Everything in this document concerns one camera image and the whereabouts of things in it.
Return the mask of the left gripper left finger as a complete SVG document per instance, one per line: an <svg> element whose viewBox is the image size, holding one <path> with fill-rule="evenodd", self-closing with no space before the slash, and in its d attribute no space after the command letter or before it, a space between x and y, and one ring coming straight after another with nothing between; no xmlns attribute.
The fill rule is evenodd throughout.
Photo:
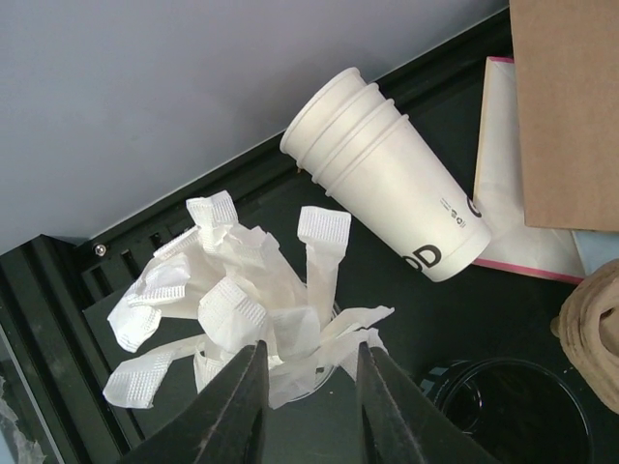
<svg viewBox="0 0 619 464"><path fill-rule="evenodd" d="M248 345L190 406L121 463L260 463L268 408L267 345Z"/></svg>

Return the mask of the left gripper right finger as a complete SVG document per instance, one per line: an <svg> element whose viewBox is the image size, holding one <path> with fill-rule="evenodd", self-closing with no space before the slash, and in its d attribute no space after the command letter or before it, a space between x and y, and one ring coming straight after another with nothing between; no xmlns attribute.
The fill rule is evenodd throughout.
<svg viewBox="0 0 619 464"><path fill-rule="evenodd" d="M455 427L386 351L361 343L356 390L364 463L495 463Z"/></svg>

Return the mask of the remaining pulp cup carriers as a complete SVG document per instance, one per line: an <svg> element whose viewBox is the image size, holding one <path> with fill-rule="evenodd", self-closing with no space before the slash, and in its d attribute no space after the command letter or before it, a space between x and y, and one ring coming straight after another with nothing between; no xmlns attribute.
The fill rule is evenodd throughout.
<svg viewBox="0 0 619 464"><path fill-rule="evenodd" d="M570 363L600 401L618 412L618 261L582 280L550 324Z"/></svg>

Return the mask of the pink and blue paper bags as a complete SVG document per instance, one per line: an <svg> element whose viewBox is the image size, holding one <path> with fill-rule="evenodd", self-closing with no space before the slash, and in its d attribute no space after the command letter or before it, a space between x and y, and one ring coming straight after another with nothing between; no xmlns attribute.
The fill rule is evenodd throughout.
<svg viewBox="0 0 619 464"><path fill-rule="evenodd" d="M473 201L492 232L477 265L578 284L618 257L616 233L525 224L516 73L511 58L486 59Z"/></svg>

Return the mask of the left stack of paper cups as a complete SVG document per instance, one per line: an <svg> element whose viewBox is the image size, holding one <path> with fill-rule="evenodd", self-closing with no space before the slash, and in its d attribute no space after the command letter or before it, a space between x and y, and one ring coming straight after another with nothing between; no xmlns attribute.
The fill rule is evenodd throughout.
<svg viewBox="0 0 619 464"><path fill-rule="evenodd" d="M460 273L490 243L482 214L408 116L356 68L337 74L309 100L280 150L434 282Z"/></svg>

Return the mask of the brown kraft paper bag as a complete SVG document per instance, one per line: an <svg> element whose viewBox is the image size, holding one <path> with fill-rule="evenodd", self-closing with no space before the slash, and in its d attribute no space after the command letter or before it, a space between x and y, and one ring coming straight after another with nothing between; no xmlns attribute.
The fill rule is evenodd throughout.
<svg viewBox="0 0 619 464"><path fill-rule="evenodd" d="M618 229L618 4L513 1L525 222Z"/></svg>

